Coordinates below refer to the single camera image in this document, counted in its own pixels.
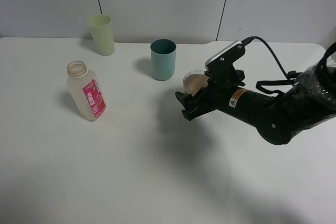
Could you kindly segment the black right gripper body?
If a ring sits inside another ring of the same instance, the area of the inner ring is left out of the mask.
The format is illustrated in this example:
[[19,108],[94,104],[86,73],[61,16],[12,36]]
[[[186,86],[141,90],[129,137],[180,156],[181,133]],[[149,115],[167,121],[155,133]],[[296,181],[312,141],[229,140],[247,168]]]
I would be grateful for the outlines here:
[[242,70],[235,70],[238,75],[238,82],[235,83],[228,80],[229,86],[225,89],[219,87],[219,85],[205,74],[198,74],[196,78],[196,87],[194,88],[194,99],[196,109],[194,110],[194,116],[201,116],[210,113],[215,110],[219,110],[230,116],[241,116],[241,112],[234,112],[234,108],[229,106],[231,96],[235,91],[245,84],[242,82],[245,78]]

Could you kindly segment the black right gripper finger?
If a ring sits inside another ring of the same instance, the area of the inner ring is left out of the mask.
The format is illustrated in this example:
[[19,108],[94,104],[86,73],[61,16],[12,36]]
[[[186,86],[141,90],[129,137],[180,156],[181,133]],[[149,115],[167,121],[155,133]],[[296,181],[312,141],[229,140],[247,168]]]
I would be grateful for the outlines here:
[[210,113],[210,104],[204,101],[181,101],[182,114],[185,119],[191,121],[201,115]]
[[195,98],[191,94],[176,91],[175,96],[185,110],[194,110],[197,108]]

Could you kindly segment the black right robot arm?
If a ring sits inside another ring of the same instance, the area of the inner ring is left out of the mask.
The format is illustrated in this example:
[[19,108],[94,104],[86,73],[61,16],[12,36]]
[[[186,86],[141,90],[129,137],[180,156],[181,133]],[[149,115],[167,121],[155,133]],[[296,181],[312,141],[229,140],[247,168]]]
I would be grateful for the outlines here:
[[285,145],[300,132],[335,117],[335,66],[327,63],[335,45],[304,72],[285,72],[284,80],[258,81],[256,91],[251,91],[245,89],[245,74],[234,68],[234,62],[252,40],[236,41],[205,62],[207,86],[195,94],[175,94],[187,120],[218,110],[255,127],[268,143]]

